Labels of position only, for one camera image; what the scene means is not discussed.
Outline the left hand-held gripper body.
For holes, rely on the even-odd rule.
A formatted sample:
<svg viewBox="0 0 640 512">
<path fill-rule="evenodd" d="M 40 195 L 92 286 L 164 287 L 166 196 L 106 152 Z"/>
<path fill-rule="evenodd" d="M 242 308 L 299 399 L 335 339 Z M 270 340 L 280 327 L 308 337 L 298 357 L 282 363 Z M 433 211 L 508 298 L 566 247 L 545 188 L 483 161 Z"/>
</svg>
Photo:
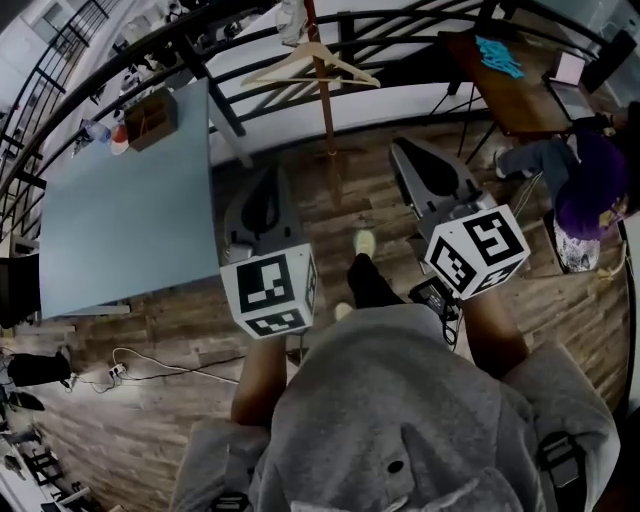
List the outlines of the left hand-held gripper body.
<svg viewBox="0 0 640 512">
<path fill-rule="evenodd" d="M 235 242 L 220 268 L 233 320 L 253 339 L 300 334 L 313 326 L 318 275 L 305 236 L 262 254 Z"/>
</svg>

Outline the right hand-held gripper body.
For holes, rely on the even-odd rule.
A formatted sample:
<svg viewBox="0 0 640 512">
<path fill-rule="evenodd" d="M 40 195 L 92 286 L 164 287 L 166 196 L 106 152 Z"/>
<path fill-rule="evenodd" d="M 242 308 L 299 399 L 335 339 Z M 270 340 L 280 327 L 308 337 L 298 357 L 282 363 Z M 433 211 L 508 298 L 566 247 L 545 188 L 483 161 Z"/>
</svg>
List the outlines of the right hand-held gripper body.
<svg viewBox="0 0 640 512">
<path fill-rule="evenodd" d="M 512 210 L 486 191 L 425 213 L 417 229 L 419 260 L 461 300 L 509 280 L 531 254 Z"/>
</svg>

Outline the wooden coat stand pole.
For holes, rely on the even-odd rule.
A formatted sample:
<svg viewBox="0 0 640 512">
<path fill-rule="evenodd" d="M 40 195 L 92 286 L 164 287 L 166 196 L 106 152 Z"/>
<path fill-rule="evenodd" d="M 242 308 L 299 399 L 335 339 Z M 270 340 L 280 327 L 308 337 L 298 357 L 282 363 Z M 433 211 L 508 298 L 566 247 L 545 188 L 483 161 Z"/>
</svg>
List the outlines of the wooden coat stand pole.
<svg viewBox="0 0 640 512">
<path fill-rule="evenodd" d="M 320 43 L 321 38 L 317 24 L 314 0 L 303 1 L 307 12 L 308 39 L 310 42 Z M 338 148 L 334 138 L 334 126 L 328 83 L 319 82 L 319 91 L 326 131 L 326 161 L 330 195 L 333 205 L 335 207 L 339 207 L 342 204 L 341 171 L 345 168 L 346 160 L 338 153 Z"/>
</svg>

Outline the person's left forearm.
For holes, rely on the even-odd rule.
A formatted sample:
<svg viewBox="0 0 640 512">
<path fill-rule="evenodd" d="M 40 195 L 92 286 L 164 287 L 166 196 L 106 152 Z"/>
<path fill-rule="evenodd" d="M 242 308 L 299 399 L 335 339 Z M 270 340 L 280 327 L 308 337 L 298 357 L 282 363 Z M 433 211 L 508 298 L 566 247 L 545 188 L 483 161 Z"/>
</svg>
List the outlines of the person's left forearm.
<svg viewBox="0 0 640 512">
<path fill-rule="evenodd" d="M 271 426 L 275 407 L 287 386 L 286 362 L 284 336 L 254 340 L 250 344 L 232 400 L 233 422 Z"/>
</svg>

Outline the person's right forearm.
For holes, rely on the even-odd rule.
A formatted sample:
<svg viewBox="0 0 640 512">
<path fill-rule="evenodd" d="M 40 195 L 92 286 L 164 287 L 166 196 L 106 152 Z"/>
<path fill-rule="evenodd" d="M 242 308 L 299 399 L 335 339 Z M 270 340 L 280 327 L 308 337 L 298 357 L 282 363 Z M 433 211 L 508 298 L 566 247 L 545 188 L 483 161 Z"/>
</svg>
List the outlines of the person's right forearm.
<svg viewBox="0 0 640 512">
<path fill-rule="evenodd" d="M 528 357 L 525 339 L 497 287 L 463 301 L 462 313 L 478 368 L 502 379 Z"/>
</svg>

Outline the black power adapter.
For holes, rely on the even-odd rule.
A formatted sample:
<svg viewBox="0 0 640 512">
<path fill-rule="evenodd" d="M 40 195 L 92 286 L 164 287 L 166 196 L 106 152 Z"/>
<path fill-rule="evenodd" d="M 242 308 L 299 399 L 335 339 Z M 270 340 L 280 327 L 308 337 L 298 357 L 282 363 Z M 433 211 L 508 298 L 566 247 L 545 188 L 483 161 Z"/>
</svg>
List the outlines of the black power adapter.
<svg viewBox="0 0 640 512">
<path fill-rule="evenodd" d="M 441 320 L 450 322 L 459 317 L 456 300 L 449 288 L 437 276 L 412 288 L 408 298 L 414 303 L 427 306 Z"/>
</svg>

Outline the brown wooden table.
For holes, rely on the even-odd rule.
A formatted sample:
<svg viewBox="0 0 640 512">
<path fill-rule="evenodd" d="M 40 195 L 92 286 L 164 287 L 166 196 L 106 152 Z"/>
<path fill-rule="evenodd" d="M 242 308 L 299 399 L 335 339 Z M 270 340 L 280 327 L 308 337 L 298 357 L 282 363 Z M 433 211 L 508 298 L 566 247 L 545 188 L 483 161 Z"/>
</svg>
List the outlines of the brown wooden table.
<svg viewBox="0 0 640 512">
<path fill-rule="evenodd" d="M 543 81 L 556 54 L 548 49 L 518 41 L 502 41 L 521 64 L 525 77 L 514 79 L 481 63 L 475 35 L 470 32 L 442 32 L 442 39 L 464 77 L 479 92 L 503 134 L 521 138 L 548 136 L 566 131 L 570 120 Z"/>
</svg>

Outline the person's black trouser leg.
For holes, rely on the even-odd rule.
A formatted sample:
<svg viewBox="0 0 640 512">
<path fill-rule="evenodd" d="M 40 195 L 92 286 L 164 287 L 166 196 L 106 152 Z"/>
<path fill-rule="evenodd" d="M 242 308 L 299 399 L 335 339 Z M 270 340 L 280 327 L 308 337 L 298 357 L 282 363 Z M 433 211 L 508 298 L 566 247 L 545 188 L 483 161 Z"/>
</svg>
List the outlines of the person's black trouser leg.
<svg viewBox="0 0 640 512">
<path fill-rule="evenodd" d="M 404 304 L 365 253 L 355 256 L 347 271 L 347 282 L 357 309 Z"/>
</svg>

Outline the light blue table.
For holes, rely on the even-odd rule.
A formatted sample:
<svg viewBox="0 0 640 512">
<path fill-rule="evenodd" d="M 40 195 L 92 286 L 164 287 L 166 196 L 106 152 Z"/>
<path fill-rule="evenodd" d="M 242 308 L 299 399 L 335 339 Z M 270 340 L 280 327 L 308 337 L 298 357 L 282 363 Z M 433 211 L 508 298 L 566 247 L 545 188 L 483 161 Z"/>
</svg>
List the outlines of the light blue table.
<svg viewBox="0 0 640 512">
<path fill-rule="evenodd" d="M 179 89 L 176 132 L 120 155 L 95 142 L 48 178 L 43 318 L 218 275 L 208 97 L 203 80 Z"/>
</svg>

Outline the pile of blue clips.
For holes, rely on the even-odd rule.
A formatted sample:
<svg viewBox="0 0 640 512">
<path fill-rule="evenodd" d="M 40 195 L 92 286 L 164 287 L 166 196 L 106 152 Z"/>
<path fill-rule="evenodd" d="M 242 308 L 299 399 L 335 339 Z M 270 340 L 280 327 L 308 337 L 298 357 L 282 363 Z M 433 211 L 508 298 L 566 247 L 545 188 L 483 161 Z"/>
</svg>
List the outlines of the pile of blue clips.
<svg viewBox="0 0 640 512">
<path fill-rule="evenodd" d="M 514 79 L 525 77 L 521 64 L 504 43 L 481 36 L 475 36 L 475 42 L 484 66 Z"/>
</svg>

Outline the brown wooden organizer box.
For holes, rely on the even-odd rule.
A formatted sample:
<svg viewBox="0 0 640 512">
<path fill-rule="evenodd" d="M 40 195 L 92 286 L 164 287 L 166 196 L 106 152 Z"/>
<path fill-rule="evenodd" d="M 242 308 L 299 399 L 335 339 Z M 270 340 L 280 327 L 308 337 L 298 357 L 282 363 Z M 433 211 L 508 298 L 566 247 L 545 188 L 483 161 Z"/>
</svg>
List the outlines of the brown wooden organizer box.
<svg viewBox="0 0 640 512">
<path fill-rule="evenodd" d="M 178 104 L 167 88 L 160 88 L 129 107 L 124 123 L 129 146 L 141 152 L 177 131 Z"/>
</svg>

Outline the grey laptop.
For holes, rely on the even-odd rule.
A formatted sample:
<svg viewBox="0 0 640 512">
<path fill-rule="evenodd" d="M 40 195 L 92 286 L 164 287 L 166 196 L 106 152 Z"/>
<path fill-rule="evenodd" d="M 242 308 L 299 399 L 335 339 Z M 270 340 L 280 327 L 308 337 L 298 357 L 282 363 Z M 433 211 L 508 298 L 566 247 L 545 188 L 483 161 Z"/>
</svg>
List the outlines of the grey laptop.
<svg viewBox="0 0 640 512">
<path fill-rule="evenodd" d="M 587 97 L 580 89 L 586 61 L 573 53 L 562 51 L 552 67 L 543 75 L 543 81 L 570 121 L 594 116 Z"/>
</svg>

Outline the pale wooden clothes hanger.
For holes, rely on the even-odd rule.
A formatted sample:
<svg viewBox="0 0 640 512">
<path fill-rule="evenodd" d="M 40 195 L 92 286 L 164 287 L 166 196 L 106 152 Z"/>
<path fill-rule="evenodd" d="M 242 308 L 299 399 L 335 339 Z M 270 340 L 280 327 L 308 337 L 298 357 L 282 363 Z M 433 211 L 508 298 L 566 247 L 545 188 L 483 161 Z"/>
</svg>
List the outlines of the pale wooden clothes hanger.
<svg viewBox="0 0 640 512">
<path fill-rule="evenodd" d="M 309 59 L 313 64 L 329 64 L 340 71 L 346 72 L 351 79 L 340 77 L 328 77 L 327 75 L 319 76 L 315 74 L 313 77 L 293 77 L 283 76 L 276 77 L 275 73 L 283 68 L 292 66 L 298 61 Z M 348 85 L 371 86 L 375 88 L 381 87 L 381 82 L 369 73 L 336 57 L 327 46 L 320 42 L 306 42 L 296 46 L 291 53 L 283 59 L 278 60 L 274 64 L 257 71 L 241 82 L 242 86 L 251 86 L 254 84 L 272 84 L 272 83 L 337 83 Z"/>
</svg>

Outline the person's grey sweatshirt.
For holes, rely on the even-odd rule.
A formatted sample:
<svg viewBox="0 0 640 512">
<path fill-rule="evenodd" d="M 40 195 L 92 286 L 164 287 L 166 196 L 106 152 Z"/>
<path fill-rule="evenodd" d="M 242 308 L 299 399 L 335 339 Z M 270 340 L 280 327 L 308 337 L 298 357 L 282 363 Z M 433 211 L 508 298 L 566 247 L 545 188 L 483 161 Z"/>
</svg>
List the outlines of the person's grey sweatshirt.
<svg viewBox="0 0 640 512">
<path fill-rule="evenodd" d="M 170 512 L 591 512 L 620 450 L 567 350 L 494 378 L 446 346 L 418 304 L 329 327 L 267 427 L 197 423 Z"/>
</svg>

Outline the black metal railing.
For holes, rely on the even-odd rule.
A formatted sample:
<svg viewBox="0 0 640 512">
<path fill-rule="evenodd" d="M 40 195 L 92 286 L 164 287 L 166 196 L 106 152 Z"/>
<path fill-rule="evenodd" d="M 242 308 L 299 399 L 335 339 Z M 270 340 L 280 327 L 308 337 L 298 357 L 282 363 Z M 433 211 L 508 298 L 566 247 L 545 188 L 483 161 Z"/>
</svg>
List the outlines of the black metal railing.
<svg viewBox="0 0 640 512">
<path fill-rule="evenodd" d="M 610 44 L 600 35 L 537 0 L 445 0 L 440 7 L 435 7 L 434 2 L 435 0 L 415 0 L 414 3 L 400 9 L 341 11 L 320 16 L 316 23 L 318 25 L 336 23 L 339 26 L 346 26 L 351 22 L 364 19 L 367 23 L 363 28 L 337 43 L 329 44 L 328 47 L 331 50 L 352 49 L 354 51 L 370 48 L 373 53 L 379 53 L 393 45 L 431 43 L 434 40 L 433 37 L 422 35 L 422 30 L 447 20 L 474 22 L 481 27 L 498 24 L 500 21 L 495 18 L 494 13 L 496 10 L 502 10 L 504 13 L 502 21 L 512 30 L 528 33 L 573 49 L 580 47 L 579 44 L 569 40 L 512 22 L 514 13 L 517 10 L 523 10 L 564 27 L 600 49 L 605 49 Z M 176 64 L 114 100 L 95 115 L 96 120 L 102 119 L 134 96 L 167 77 L 185 69 L 190 71 L 203 69 L 207 61 L 224 51 L 274 36 L 277 33 L 274 28 L 266 28 L 246 36 L 238 36 L 208 50 L 198 51 L 193 48 L 189 40 L 191 33 L 213 22 L 223 21 L 231 14 L 229 7 L 215 0 L 210 5 L 145 36 L 91 74 L 56 107 L 27 143 L 17 145 L 19 152 L 14 166 L 7 168 L 5 165 L 0 165 L 0 200 L 4 213 L 10 214 L 32 188 L 46 187 L 42 177 L 44 172 L 67 147 L 61 145 L 52 156 L 44 158 L 40 153 L 40 147 L 44 141 L 86 99 L 121 71 L 133 65 L 135 61 L 166 45 L 170 45 L 173 50 L 184 48 L 190 52 L 188 59 L 179 59 Z"/>
</svg>

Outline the black bag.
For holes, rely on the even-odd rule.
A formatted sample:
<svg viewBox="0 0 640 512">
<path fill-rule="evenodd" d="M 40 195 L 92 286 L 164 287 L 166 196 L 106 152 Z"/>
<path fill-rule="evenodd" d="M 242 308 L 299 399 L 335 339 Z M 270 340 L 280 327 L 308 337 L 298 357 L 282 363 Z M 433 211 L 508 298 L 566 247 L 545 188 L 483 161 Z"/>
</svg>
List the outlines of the black bag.
<svg viewBox="0 0 640 512">
<path fill-rule="evenodd" d="M 72 370 L 61 352 L 53 356 L 20 353 L 12 356 L 7 373 L 16 387 L 29 387 L 66 381 Z"/>
</svg>

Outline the black balcony railing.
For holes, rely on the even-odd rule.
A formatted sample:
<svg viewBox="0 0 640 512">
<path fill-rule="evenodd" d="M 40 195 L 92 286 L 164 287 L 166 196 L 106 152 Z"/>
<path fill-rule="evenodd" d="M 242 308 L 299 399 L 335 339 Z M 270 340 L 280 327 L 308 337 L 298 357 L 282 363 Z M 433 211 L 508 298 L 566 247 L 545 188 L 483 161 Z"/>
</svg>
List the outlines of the black balcony railing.
<svg viewBox="0 0 640 512">
<path fill-rule="evenodd" d="M 93 37 L 109 19 L 117 0 L 85 0 L 36 59 L 16 99 L 0 116 L 0 162 L 16 159 L 24 143 L 66 93 L 72 71 Z"/>
</svg>

